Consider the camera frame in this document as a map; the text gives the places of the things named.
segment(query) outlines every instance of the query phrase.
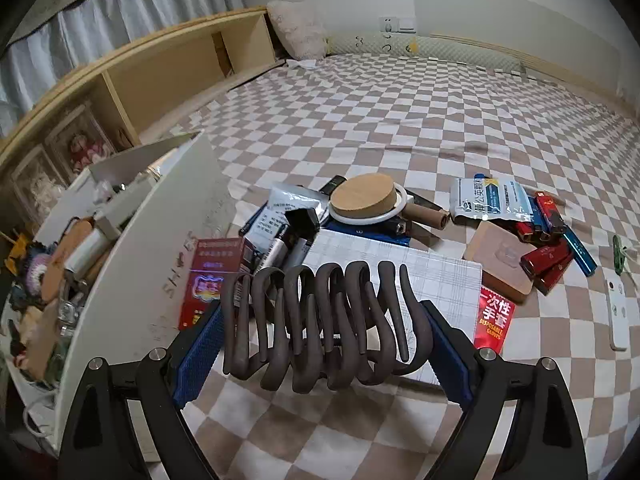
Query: metal screw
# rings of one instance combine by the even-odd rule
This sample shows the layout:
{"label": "metal screw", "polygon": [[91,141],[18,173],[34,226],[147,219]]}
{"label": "metal screw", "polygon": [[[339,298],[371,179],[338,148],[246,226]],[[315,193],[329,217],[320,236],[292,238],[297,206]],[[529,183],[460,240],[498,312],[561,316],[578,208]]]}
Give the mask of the metal screw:
{"label": "metal screw", "polygon": [[542,361],[540,362],[543,365],[543,367],[545,367],[547,370],[556,369],[556,362],[551,357],[543,357]]}
{"label": "metal screw", "polygon": [[166,350],[164,348],[154,348],[151,352],[149,352],[149,358],[152,361],[161,361],[164,359],[166,355]]}
{"label": "metal screw", "polygon": [[91,370],[99,370],[100,367],[102,366],[102,362],[103,360],[101,357],[94,357],[89,361],[89,368]]}
{"label": "metal screw", "polygon": [[491,348],[481,348],[480,357],[485,361],[493,361],[495,359],[495,352]]}

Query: white cord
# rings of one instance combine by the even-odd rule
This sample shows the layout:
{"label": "white cord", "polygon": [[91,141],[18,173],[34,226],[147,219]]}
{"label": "white cord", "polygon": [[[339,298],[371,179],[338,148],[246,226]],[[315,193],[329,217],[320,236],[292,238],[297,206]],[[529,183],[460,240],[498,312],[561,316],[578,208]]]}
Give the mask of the white cord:
{"label": "white cord", "polygon": [[46,432],[39,432],[34,430],[31,425],[29,424],[29,410],[31,408],[33,408],[36,404],[41,403],[44,399],[47,399],[47,397],[53,397],[56,395],[56,392],[47,392],[44,395],[39,396],[37,399],[32,400],[29,404],[27,404],[24,407],[24,411],[22,412],[22,421],[24,423],[24,427],[27,429],[27,431],[29,433],[31,433],[35,438],[45,438],[47,436],[49,436],[51,433],[53,433],[53,427],[49,426],[48,424],[44,424],[43,428],[50,428],[50,430],[47,430]]}

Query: checkered bedsheet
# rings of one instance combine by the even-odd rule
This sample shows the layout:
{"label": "checkered bedsheet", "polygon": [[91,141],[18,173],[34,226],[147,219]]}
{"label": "checkered bedsheet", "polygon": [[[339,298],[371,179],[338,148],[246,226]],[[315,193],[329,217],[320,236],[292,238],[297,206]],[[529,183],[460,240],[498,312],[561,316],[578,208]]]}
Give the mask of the checkered bedsheet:
{"label": "checkered bedsheet", "polygon": [[[515,176],[566,200],[561,212],[603,267],[614,233],[636,242],[639,131],[631,120],[562,87],[434,59],[335,56],[316,70],[281,67],[229,92],[172,128],[209,136],[238,226],[274,182],[319,189],[336,174],[381,171],[447,207],[455,177]],[[428,243],[462,256],[473,229],[450,224]],[[590,479],[603,478],[640,421],[639,267],[623,276],[631,345],[609,346],[602,268],[573,263],[549,296],[533,292],[503,357],[558,362],[574,400]],[[441,391],[394,378],[308,396],[221,375],[216,362],[184,416],[215,471],[229,479],[423,478],[460,409]],[[514,403],[502,412],[479,478],[491,478]],[[161,466],[155,469],[162,478]]]}

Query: red packet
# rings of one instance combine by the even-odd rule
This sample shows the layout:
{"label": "red packet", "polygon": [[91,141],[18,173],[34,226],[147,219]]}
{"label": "red packet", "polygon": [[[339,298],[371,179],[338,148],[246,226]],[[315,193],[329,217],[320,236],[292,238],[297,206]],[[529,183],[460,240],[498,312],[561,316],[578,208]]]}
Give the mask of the red packet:
{"label": "red packet", "polygon": [[499,354],[515,308],[512,301],[485,286],[481,287],[474,346],[488,347]]}

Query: blue gripper pad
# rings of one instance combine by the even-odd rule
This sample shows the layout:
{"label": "blue gripper pad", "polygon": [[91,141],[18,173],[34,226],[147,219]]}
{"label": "blue gripper pad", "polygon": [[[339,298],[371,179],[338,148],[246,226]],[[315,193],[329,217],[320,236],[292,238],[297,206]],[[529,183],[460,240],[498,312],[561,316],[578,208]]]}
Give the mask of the blue gripper pad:
{"label": "blue gripper pad", "polygon": [[218,306],[178,366],[174,402],[180,409],[198,398],[213,361],[224,345],[224,315]]}
{"label": "blue gripper pad", "polygon": [[[429,317],[431,331],[433,332],[433,351],[429,356],[429,364],[440,381],[440,385],[447,399],[451,402],[458,403],[460,408],[466,411],[474,398],[470,387],[469,370],[446,337],[443,329],[441,329],[440,325],[431,315],[430,310],[425,308],[425,311]],[[461,335],[466,341],[460,342],[463,344],[465,342],[468,343],[473,349],[471,341],[466,338],[462,331],[451,327],[449,327],[449,331],[453,332],[454,336]]]}

